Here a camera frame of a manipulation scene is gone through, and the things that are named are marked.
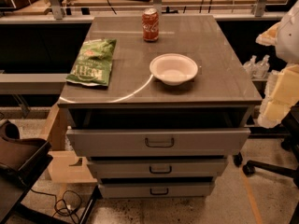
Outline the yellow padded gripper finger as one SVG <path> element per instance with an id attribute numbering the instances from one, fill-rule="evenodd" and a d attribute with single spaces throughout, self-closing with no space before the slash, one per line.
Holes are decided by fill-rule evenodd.
<path id="1" fill-rule="evenodd" d="M 299 65 L 292 64 L 280 72 L 271 72 L 264 95 L 258 124 L 267 129 L 274 128 L 299 101 Z"/>

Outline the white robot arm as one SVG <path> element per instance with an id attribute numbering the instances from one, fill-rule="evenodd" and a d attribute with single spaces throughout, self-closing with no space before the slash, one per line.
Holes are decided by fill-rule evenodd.
<path id="1" fill-rule="evenodd" d="M 280 22 L 258 35 L 256 42 L 274 46 L 276 56 L 287 63 L 267 79 L 258 123 L 269 129 L 280 124 L 299 101 L 299 1 Z"/>

